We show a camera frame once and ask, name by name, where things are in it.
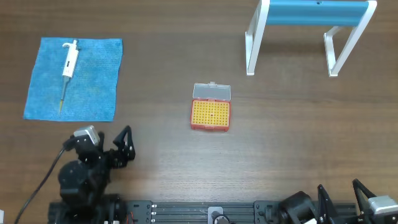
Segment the white metal frame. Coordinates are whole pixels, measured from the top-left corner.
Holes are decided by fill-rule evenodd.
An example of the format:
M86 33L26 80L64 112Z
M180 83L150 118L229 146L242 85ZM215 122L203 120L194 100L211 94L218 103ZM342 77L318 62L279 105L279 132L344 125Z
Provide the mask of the white metal frame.
M335 50L333 48L333 36L341 30L342 27L335 26L323 35L325 41L326 60L328 62L329 77L337 77L338 72L344 65L349 53L351 53L359 37L365 30L367 24L374 11L376 10L377 1L368 1L369 6L361 18L358 26L354 27L348 37L347 43L343 51L336 61ZM260 0L256 11L251 19L249 29L245 33L246 39L246 75L254 75L257 57L259 55L260 45L264 29L267 22L270 0Z

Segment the wooden table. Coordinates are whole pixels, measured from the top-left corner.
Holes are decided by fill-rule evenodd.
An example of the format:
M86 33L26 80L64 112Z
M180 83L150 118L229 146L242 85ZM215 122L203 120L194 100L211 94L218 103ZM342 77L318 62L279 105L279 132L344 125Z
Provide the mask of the wooden table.
M137 157L107 192L184 202L280 200L323 184L354 201L359 178L398 198L398 14L381 1L338 78L329 78L329 27L266 29L247 77L244 31L257 0L3 0L0 2L0 209L12 223L57 155L88 123L23 120L41 37L122 38L116 116L93 123L106 148L129 124ZM335 37L341 51L349 31ZM192 131L194 83L231 85L227 133ZM44 223L59 200L65 154L21 223Z

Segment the yellow pipette tip rack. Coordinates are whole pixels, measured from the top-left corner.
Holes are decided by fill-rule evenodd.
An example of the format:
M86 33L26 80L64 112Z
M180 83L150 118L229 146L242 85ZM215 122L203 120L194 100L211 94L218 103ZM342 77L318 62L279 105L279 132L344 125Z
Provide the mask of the yellow pipette tip rack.
M231 116L231 102L229 101L231 95L230 87L227 86L228 89L222 89L223 86L214 83L195 84L191 111L192 129L228 131ZM201 96L207 97L195 99L195 90L199 91Z

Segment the blue paper towel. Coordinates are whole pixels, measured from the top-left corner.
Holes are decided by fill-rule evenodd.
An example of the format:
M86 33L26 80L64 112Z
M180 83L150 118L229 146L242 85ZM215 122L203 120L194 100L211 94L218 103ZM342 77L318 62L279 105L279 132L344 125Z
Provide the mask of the blue paper towel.
M30 80L24 119L48 121L112 121L116 85L123 55L121 39L78 39L80 49L73 78L62 94L62 72L72 38L44 37Z

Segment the black cable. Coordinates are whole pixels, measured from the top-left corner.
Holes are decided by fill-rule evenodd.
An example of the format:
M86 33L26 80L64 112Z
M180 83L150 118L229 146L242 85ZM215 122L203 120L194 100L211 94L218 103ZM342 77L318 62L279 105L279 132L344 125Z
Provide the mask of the black cable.
M17 224L19 222L19 219L21 218L21 215L24 213L24 210L26 209L26 207L28 206L28 204L30 203L30 201L36 196L37 192L39 192L39 190L43 187L44 183L47 181L47 179L49 178L52 170L54 169L55 165L57 164L58 160L61 158L62 154L65 152L65 147L62 147L60 153L57 155L57 157L54 159L54 162L52 162L52 165L50 167L50 170L47 172L47 174L45 175L44 179L42 180L42 182L39 184L39 186L36 188L36 190L32 193L32 195L29 197L29 199L26 201L26 203L24 204L24 206L22 206L21 210L19 211L17 218L15 219L14 224Z

